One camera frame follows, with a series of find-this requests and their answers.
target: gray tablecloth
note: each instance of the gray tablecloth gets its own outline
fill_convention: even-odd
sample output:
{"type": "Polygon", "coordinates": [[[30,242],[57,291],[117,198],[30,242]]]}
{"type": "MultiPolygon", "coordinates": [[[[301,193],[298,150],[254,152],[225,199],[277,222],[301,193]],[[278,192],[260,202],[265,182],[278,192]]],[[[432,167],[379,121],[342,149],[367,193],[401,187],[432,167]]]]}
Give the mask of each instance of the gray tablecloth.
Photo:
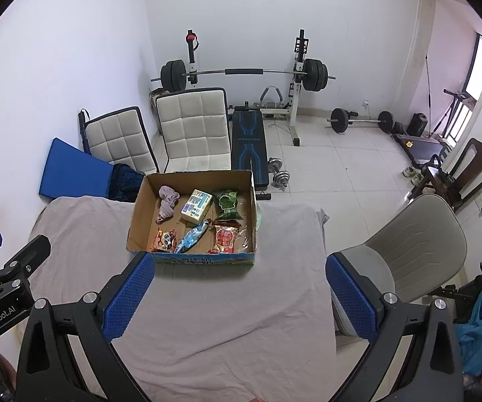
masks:
{"type": "MultiPolygon", "coordinates": [[[[326,215],[306,205],[260,206],[254,266],[156,265],[124,336],[113,341],[154,402],[316,402],[336,391],[326,215]]],[[[34,297],[58,304],[100,291],[133,256],[125,249],[132,210],[93,197],[50,203],[31,234],[52,244],[30,278],[34,297]]],[[[70,338],[90,390],[102,394],[70,338]]]]}

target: red snack package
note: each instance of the red snack package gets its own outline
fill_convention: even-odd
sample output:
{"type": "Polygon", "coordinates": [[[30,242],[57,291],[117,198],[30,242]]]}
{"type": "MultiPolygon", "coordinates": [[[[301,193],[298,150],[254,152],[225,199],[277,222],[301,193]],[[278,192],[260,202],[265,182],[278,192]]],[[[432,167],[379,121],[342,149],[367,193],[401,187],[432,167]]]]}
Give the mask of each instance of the red snack package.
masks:
{"type": "Polygon", "coordinates": [[[238,223],[213,222],[215,227],[215,246],[209,254],[233,254],[237,232],[241,225],[238,223]]]}
{"type": "Polygon", "coordinates": [[[150,249],[150,251],[174,252],[176,245],[176,230],[163,231],[160,229],[155,236],[153,249],[150,249]]]}

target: small white box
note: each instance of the small white box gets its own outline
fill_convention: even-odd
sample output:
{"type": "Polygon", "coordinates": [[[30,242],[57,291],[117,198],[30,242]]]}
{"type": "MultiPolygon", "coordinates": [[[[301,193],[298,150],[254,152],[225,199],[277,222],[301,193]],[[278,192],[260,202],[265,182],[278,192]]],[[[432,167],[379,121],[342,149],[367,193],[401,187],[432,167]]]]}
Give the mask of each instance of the small white box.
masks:
{"type": "Polygon", "coordinates": [[[212,196],[200,190],[194,190],[184,207],[181,209],[181,218],[199,224],[211,204],[212,196]]]}

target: pink cloth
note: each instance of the pink cloth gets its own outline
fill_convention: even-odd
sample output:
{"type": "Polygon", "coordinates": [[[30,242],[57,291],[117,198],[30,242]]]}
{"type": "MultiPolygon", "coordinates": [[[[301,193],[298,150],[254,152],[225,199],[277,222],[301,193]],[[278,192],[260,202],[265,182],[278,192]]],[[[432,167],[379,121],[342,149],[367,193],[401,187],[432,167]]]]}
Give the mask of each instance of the pink cloth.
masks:
{"type": "Polygon", "coordinates": [[[157,223],[173,217],[174,205],[179,199],[179,193],[168,186],[161,186],[159,189],[159,196],[162,199],[159,214],[157,215],[157,223]]]}

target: dark wooden chair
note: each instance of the dark wooden chair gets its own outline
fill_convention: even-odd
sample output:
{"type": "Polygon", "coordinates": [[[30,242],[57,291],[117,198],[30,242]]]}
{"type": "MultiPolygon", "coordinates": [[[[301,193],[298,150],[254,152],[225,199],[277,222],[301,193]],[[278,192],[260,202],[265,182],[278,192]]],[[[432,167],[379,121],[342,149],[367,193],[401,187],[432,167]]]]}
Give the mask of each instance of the dark wooden chair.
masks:
{"type": "Polygon", "coordinates": [[[444,198],[446,202],[453,208],[456,212],[464,204],[473,199],[476,194],[482,189],[482,182],[480,182],[475,188],[462,197],[461,191],[473,182],[479,174],[482,172],[482,143],[479,140],[471,138],[466,147],[461,154],[459,160],[455,164],[454,168],[449,174],[445,174],[440,171],[437,167],[432,165],[427,165],[422,168],[422,174],[424,175],[422,182],[415,186],[409,199],[414,199],[420,196],[423,189],[428,187],[435,190],[435,193],[440,197],[444,198]],[[471,162],[465,167],[465,169],[458,175],[455,173],[461,166],[466,154],[471,148],[475,148],[475,156],[471,162]]]}

